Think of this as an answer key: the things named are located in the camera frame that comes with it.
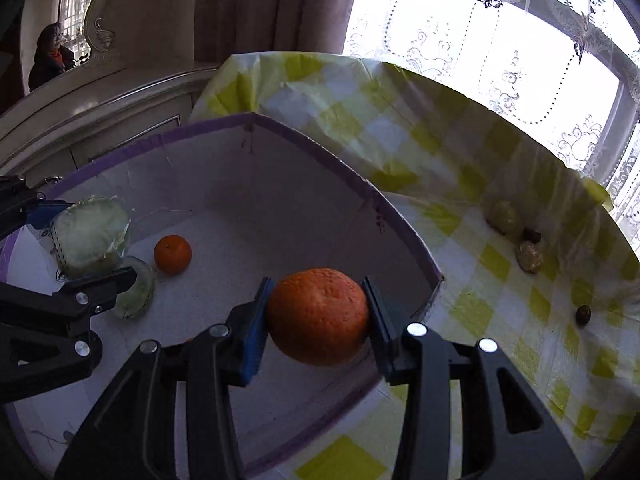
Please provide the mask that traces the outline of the green fruit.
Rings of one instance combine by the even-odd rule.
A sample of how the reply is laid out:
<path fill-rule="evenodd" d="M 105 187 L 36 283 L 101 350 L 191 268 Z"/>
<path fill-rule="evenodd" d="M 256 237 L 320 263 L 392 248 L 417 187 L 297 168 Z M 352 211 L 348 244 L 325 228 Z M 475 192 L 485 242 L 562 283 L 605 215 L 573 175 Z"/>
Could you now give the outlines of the green fruit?
<path fill-rule="evenodd" d="M 136 271 L 137 278 L 130 289 L 117 296 L 112 313 L 121 320 L 141 318 L 153 301 L 155 272 L 146 262 L 134 256 L 126 257 L 120 266 L 130 266 Z"/>
<path fill-rule="evenodd" d="M 130 223 L 116 198 L 89 197 L 62 211 L 50 227 L 60 273 L 79 280 L 115 270 L 126 252 Z"/>

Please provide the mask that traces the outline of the small tangerine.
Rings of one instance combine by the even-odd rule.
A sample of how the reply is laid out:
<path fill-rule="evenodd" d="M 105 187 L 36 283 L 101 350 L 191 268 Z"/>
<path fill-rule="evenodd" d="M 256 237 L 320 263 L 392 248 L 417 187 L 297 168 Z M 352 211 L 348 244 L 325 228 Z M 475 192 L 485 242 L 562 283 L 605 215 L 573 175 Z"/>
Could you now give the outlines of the small tangerine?
<path fill-rule="evenodd" d="M 182 236 L 163 236 L 154 247 L 154 262 L 158 270 L 168 275 L 182 273 L 192 260 L 192 248 Z"/>

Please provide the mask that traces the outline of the large orange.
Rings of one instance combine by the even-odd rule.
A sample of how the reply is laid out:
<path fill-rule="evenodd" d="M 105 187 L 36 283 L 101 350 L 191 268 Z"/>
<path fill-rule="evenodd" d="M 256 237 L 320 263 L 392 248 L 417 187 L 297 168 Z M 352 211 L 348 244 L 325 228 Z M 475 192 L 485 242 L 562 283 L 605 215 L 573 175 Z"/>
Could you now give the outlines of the large orange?
<path fill-rule="evenodd" d="M 269 333 L 293 360 L 329 366 L 351 360 L 367 337 L 369 311 L 360 285 L 330 268 L 281 280 L 267 304 Z"/>

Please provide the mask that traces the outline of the dark mangosteen near tangerines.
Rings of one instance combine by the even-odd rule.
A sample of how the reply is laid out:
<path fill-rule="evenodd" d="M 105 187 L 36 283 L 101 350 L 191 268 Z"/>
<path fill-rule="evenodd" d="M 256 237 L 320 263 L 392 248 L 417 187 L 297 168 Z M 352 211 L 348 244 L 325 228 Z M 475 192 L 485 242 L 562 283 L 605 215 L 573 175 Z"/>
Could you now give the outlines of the dark mangosteen near tangerines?
<path fill-rule="evenodd" d="M 578 307 L 575 312 L 575 322 L 579 327 L 586 326 L 590 322 L 591 317 L 592 311 L 586 304 Z"/>

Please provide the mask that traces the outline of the purple storage box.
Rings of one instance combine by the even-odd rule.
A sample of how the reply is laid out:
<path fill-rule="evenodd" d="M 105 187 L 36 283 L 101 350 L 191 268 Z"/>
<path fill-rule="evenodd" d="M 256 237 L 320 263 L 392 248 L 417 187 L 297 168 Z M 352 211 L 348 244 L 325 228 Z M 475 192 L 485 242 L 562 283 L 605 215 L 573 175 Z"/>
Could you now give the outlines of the purple storage box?
<path fill-rule="evenodd" d="M 150 136 L 99 158 L 47 191 L 114 198 L 131 220 L 127 254 L 152 260 L 178 234 L 190 266 L 159 276 L 141 318 L 99 314 L 104 355 L 91 377 L 9 404 L 9 438 L 26 466 L 53 477 L 70 436 L 142 340 L 164 347 L 222 322 L 262 278 L 311 268 L 368 276 L 392 306 L 422 321 L 442 282 L 420 235 L 367 179 L 303 133 L 234 115 Z M 285 462 L 348 415 L 380 382 L 369 344 L 334 366 L 300 364 L 270 341 L 257 377 L 230 392 L 246 474 Z"/>

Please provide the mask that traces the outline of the wrapped yellow fruit right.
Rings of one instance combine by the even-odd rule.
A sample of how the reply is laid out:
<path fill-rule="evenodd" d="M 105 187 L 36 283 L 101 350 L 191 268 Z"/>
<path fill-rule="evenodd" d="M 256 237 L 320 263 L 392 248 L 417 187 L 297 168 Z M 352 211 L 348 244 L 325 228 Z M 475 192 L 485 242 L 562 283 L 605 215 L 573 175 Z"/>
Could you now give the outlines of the wrapped yellow fruit right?
<path fill-rule="evenodd" d="M 544 253 L 541 249 L 528 240 L 523 240 L 515 248 L 516 262 L 526 272 L 535 274 L 544 264 Z"/>

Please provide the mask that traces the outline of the wrapped yellow fruit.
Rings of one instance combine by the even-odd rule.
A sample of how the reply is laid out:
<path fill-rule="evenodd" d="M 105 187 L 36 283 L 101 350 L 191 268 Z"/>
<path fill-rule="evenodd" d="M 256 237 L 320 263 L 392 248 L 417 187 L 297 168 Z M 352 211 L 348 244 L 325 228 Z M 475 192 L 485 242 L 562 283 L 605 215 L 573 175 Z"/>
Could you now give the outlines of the wrapped yellow fruit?
<path fill-rule="evenodd" d="M 521 216 L 510 200 L 497 200 L 489 209 L 487 222 L 503 235 L 518 234 L 522 230 Z"/>
<path fill-rule="evenodd" d="M 544 253 L 541 249 L 528 240 L 523 240 L 515 248 L 516 262 L 526 272 L 535 274 L 544 264 Z"/>

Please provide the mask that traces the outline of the cream wooden cabinet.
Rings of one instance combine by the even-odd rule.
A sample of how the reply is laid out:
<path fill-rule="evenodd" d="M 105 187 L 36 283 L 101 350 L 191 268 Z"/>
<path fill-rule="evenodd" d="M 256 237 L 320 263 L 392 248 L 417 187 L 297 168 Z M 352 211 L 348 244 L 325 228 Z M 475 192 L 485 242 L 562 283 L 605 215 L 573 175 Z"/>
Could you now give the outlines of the cream wooden cabinet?
<path fill-rule="evenodd" d="M 186 123 L 216 67 L 194 58 L 196 0 L 92 0 L 88 62 L 1 117 L 1 172 L 66 176 Z"/>

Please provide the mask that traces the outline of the yellow white checkered tablecloth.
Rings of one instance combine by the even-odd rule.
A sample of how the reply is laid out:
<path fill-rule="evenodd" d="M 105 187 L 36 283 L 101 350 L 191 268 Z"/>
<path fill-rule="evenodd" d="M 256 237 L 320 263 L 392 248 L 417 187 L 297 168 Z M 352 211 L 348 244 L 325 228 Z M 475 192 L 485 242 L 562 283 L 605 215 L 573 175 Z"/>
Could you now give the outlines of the yellow white checkered tablecloth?
<path fill-rule="evenodd" d="M 457 341 L 495 339 L 594 476 L 639 411 L 639 260 L 602 188 L 483 105 L 390 63 L 235 55 L 191 118 L 240 113 L 305 133 L 386 194 L 445 277 L 427 323 Z M 497 200 L 541 232 L 537 273 L 516 262 L 522 231 L 487 222 Z M 592 317 L 579 327 L 583 304 Z"/>

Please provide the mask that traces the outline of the dark mangosteen back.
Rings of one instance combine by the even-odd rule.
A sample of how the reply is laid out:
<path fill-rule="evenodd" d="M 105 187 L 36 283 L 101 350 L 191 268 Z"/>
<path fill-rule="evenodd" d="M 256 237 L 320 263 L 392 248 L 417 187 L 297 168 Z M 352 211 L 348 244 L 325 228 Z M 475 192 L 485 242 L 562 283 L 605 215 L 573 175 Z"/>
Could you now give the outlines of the dark mangosteen back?
<path fill-rule="evenodd" d="M 520 234 L 520 240 L 522 242 L 529 242 L 532 244 L 539 244 L 541 242 L 542 235 L 541 232 L 535 231 L 533 229 L 524 228 Z"/>

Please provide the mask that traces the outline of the wrapped yellow fruit left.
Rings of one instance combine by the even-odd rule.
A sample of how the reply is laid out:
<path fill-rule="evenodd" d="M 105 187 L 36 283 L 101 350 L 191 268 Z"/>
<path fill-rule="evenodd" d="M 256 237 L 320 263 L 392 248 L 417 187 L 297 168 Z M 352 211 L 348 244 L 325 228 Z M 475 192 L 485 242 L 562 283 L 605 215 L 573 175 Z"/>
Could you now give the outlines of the wrapped yellow fruit left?
<path fill-rule="evenodd" d="M 521 216 L 510 200 L 497 200 L 489 209 L 487 222 L 503 235 L 518 234 L 522 230 Z"/>

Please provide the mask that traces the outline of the floral lace curtain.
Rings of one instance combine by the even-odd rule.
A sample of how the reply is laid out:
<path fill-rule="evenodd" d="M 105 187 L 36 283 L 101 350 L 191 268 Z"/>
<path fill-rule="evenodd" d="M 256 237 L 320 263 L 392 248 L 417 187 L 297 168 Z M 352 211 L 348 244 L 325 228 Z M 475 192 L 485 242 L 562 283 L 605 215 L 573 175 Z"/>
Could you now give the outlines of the floral lace curtain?
<path fill-rule="evenodd" d="M 482 103 L 608 192 L 639 241 L 639 26 L 620 0 L 355 0 L 343 51 Z"/>

